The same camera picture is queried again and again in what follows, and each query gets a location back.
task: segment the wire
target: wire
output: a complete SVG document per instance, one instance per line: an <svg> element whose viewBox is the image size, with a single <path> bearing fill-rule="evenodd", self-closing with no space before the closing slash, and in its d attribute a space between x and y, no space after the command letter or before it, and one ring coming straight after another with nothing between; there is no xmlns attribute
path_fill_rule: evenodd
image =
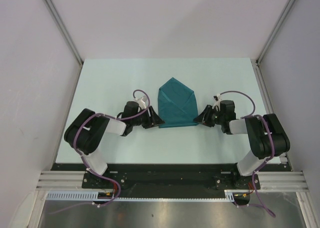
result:
<svg viewBox="0 0 320 228"><path fill-rule="evenodd" d="M241 118L245 118L245 117L252 116L252 115L255 113L255 110L256 110L255 102L254 102L253 99L250 98L248 95L246 95L245 93L240 92L240 91L226 91L226 92L220 93L220 95L224 95L224 94L226 94L226 93L239 93L239 94L247 97L247 98L251 101L251 103L252 103L252 105L253 105L253 111L252 111L250 114L248 114L248 115L246 115L246 116L243 116L243 117L241 117Z"/></svg>
<svg viewBox="0 0 320 228"><path fill-rule="evenodd" d="M254 114L254 112L255 112L255 110L256 110L256 105L255 105L255 102L252 100L251 97L249 97L249 96L246 95L245 93L239 92L239 91L226 91L226 92L221 93L221 95L226 94L226 93L239 93L239 94L242 94L243 96L247 97L247 98L251 101L251 103L252 103L252 105L253 105L253 111L252 111L250 114L248 114L248 115L246 115L246 116L244 116L244 117L242 117L242 118L252 117L252 116L253 116L253 114ZM269 138L269 141L270 141L270 146L271 146L271 156L270 156L269 158L267 158L258 168L256 168L256 169L254 170L254 172L252 173L252 177L251 177L251 182L252 182L254 191L255 191L256 196L257 196L258 200L260 201L261 205L260 205L260 204L248 204L248 205L245 205L245 206L239 206L238 204L236 204L236 202L234 202L234 204L236 205L237 208L238 208L238 207L260 207L260 208L263 208L263 209L266 210L266 212L267 212L271 217L275 218L275 217L276 217L275 213L274 213L273 211L271 211L271 210L263 203L263 201L262 201L262 199L261 199L261 196L260 196L260 194L258 193L258 190L257 190L256 185L255 185L255 174L256 174L256 172L259 171L261 168L263 168L263 167L267 164L267 162L270 161L273 157L275 157L275 149L274 149L274 148L275 148L275 145L274 145L274 142L273 142L273 140L272 140L272 136L271 136L271 132L270 132L270 129L269 129L269 127L268 127L268 124L267 124L267 122L265 121L265 119L263 118L263 116L261 116L261 115L254 115L253 117L258 117L258 118L262 121L263 126L264 126L264 128L265 128L265 130L266 130L266 132L267 132L267 135L268 135L268 138Z"/></svg>
<svg viewBox="0 0 320 228"><path fill-rule="evenodd" d="M84 202L84 203L78 203L78 204L75 204L75 205L72 205L72 206L69 206L69 207L66 207L66 208L63 208L63 209L60 209L60 210L57 210L57 211L54 211L54 212L51 212L49 213L50 215L53 215L53 214L57 214L57 213L60 213L60 212L63 212L63 211L66 211L66 210L69 210L71 208L74 208L74 207L77 207L77 206L81 206L81 205L96 205L98 208L99 207L105 207L107 205L109 205L110 203L112 203L116 198L119 197L120 193L121 193L121 186L120 184L116 181L116 180L113 180L111 178L108 178L108 177L104 177L104 176L101 176L99 175L98 173L96 173L94 170L91 169L90 165L86 162L86 160L84 159L83 157L83 153L77 148L77 140L78 140L78 137L80 135L80 132L82 131L82 129L85 127L85 125L91 121L94 117L100 117L100 116L105 116L105 117L108 117L108 118L111 118L111 119L117 119L117 120L120 120L120 121L124 121L124 120L128 120L128 119L132 119L132 118L135 118L137 116L140 116L141 114L143 114L144 112L147 111L147 109L150 107L150 98L149 96L142 90L140 89L137 89L135 91L133 91L133 97L135 97L135 93L136 92L142 92L146 98L148 99L148 106L146 107L146 109L144 109L142 112L134 115L134 116L131 116L131 117L126 117L126 118L115 118L115 117L112 117L110 115L106 115L106 114L102 114L102 113L96 113L96 114L93 114L92 116L90 116L89 118L87 118L85 120L85 122L82 123L82 125L79 127L79 129L77 130L76 134L75 134L75 137L74 137L74 140L73 140L73 148L74 150L80 155L81 157L81 160L83 162L83 164L86 166L86 169L87 171L89 171L90 173L92 173L93 175L101 178L101 179L104 179L104 180L107 180L107 181L110 181L113 183L113 189L114 189L114 192L116 192L117 190L117 187L118 187L118 192L117 194L112 198L110 199L108 202L104 203L104 204L95 204L94 202L93 203L90 203L90 202Z"/></svg>

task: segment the wall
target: wall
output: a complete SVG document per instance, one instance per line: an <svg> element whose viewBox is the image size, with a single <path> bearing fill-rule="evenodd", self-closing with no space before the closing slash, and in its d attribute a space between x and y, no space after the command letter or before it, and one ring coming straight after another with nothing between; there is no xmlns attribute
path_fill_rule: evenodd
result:
<svg viewBox="0 0 320 228"><path fill-rule="evenodd" d="M274 109L320 211L320 0L298 0L261 64Z"/></svg>
<svg viewBox="0 0 320 228"><path fill-rule="evenodd" d="M83 58L257 58L287 0L53 0Z"/></svg>
<svg viewBox="0 0 320 228"><path fill-rule="evenodd" d="M0 223L50 165L80 71L42 0L0 0Z"/></svg>

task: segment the folded cloth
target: folded cloth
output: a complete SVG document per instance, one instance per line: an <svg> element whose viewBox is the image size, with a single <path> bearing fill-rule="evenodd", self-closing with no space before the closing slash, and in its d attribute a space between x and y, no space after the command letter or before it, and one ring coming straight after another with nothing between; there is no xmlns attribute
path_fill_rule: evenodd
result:
<svg viewBox="0 0 320 228"><path fill-rule="evenodd" d="M198 116L195 92L171 78L160 89L158 94L159 116L165 121L160 128L195 126Z"/></svg>

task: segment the purple cable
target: purple cable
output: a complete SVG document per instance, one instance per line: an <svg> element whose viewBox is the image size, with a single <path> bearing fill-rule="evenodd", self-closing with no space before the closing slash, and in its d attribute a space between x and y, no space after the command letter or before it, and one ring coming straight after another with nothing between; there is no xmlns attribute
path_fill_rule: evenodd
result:
<svg viewBox="0 0 320 228"><path fill-rule="evenodd" d="M253 111L252 111L249 115L243 116L243 117L241 117L241 118L249 117L249 116L251 116L251 115L253 115L253 114L255 113L255 110L256 110L255 102L254 102L254 101L252 100L252 98L250 98L248 95L246 95L246 94L243 93L243 92L239 92L239 91L226 91L226 92L220 93L220 95L224 95L224 94L226 94L226 93L239 93L239 94L247 97L247 98L251 101L251 103L252 103L252 105L253 105Z"/></svg>
<svg viewBox="0 0 320 228"><path fill-rule="evenodd" d="M239 93L239 94L242 94L244 96L246 96L250 101L251 103L253 104L253 111L252 113L250 113L249 115L247 116L244 116L242 118L246 118L246 117L251 117L255 110L256 110L256 105L255 105L255 102L252 100L252 98L250 98L248 95L246 95L245 93L243 92L239 92L239 91L226 91L226 92L222 92L220 95L223 95L223 94L226 94L226 93ZM258 190L256 188L256 184L255 184L255 174L257 171L259 171L262 167L264 167L268 161L270 161L274 156L275 156L275 145L274 145L274 142L272 140L272 136L271 136L271 132L270 132L270 129L268 127L268 124L267 122L265 121L265 119L263 118L263 116L261 115L254 115L254 117L259 117L260 120L262 121L263 123L263 126L268 134L268 138L270 140L270 145L271 145L271 156L269 158L267 158L258 168L255 169L255 171L252 173L252 177L251 177L251 182L252 182L252 185L253 185L253 188L254 188L254 191L256 193L256 196L258 197L258 200L260 201L261 205L259 204L249 204L249 205L244 205L244 206L239 206L236 202L234 202L235 205L237 205L237 207L260 207L260 208L264 208L266 210L266 212L272 216L273 218L276 217L275 213L273 211L271 211L262 201L261 199L261 196L260 194L258 193Z"/></svg>
<svg viewBox="0 0 320 228"><path fill-rule="evenodd" d="M134 116L126 117L126 118L117 118L117 120L124 121L124 120L128 120L128 119L131 119L131 118L135 118L135 117L143 114L144 112L146 112L147 109L150 107L150 98L149 98L149 96L148 96L144 91L142 91L142 90L140 90L140 89L137 89L137 90L133 91L133 97L134 97L134 98L136 98L136 97L135 97L135 93L136 93L136 92L142 92L142 93L147 97L147 99L148 99L148 106L146 107L146 109L144 109L142 112L140 112L140 113L138 113L138 114L136 114L136 115L134 115ZM85 120L85 122L82 123L82 125L79 127L78 131L77 131L76 134L75 134L75 137L74 137L74 140L73 140L73 148L74 148L74 150L81 156L81 160L82 160L83 164L87 167L87 170L88 170L89 172L91 172L93 175L95 175L95 176L97 176L97 177L99 177L99 178L101 178L101 179L104 179L104 180L113 182L113 183L115 183L115 184L117 185L117 187L118 187L118 192L117 192L117 194L116 194L112 199L110 199L108 202L106 202L106 203L104 203L104 204L99 204L99 207L105 207L105 206L109 205L111 202L113 202L116 198L119 197L120 192L121 192L121 186L120 186L120 184L119 184L117 181L115 181L115 180L113 180L113 179L111 179L111 178L108 178L108 177L101 176L101 175L99 175L98 173L96 173L95 171L93 171L93 170L90 168L89 164L88 164L88 163L85 161L85 159L83 158L83 154L82 154L82 153L78 150L78 148L77 148L77 140L78 140L78 137L79 137L80 132L82 131L82 129L85 127L85 125L86 125L91 119L93 119L94 117L99 117L99 116L105 116L105 117L108 117L108 118L111 118L111 119L116 119L115 117L112 117L112 116L109 116L109 115L105 115L105 114L102 114L102 113L96 113L96 114L93 114L92 116L90 116L89 118L87 118L87 119ZM77 207L77 206L82 206L82 205L92 205L92 203L90 203L90 202L78 203L78 204L75 204L75 205L72 205L72 206L69 206L69 207L60 209L60 210L55 211L55 212L51 212L51 213L49 213L49 214L50 214L50 215L53 215L53 214L56 214L56 213L59 213L59 212L63 212L63 211L69 210L69 209L71 209L71 208L74 208L74 207Z"/></svg>

